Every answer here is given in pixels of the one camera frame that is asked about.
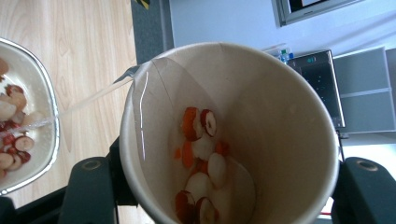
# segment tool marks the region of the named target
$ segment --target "wooden table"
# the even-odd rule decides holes
[[[136,64],[131,0],[0,0],[0,36],[44,64],[60,111],[112,83]],[[77,162],[105,156],[119,136],[129,85],[61,119],[53,167],[8,197],[23,206],[67,185]],[[153,223],[140,208],[121,207],[120,223]]]

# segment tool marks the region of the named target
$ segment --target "black electronic device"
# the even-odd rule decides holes
[[[296,57],[288,60],[288,65],[316,91],[332,118],[334,128],[345,127],[332,52],[328,49]]]

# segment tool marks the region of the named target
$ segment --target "wood grain surface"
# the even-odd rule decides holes
[[[105,88],[136,64],[130,0],[0,0],[0,36],[46,67],[60,111]],[[129,84],[61,118],[57,161],[8,197],[21,207],[67,185],[74,164],[105,156],[120,134]],[[120,223],[153,223],[140,207],[121,207]]]

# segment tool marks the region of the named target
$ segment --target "white wall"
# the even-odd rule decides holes
[[[227,41],[266,49],[286,43],[295,53],[339,55],[373,46],[396,48],[396,1],[363,0],[279,27],[275,0],[170,0],[175,47]]]

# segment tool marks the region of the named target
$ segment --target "gray cabinet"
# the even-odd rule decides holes
[[[395,60],[396,49],[383,48],[333,58],[346,122],[341,133],[396,131]]]

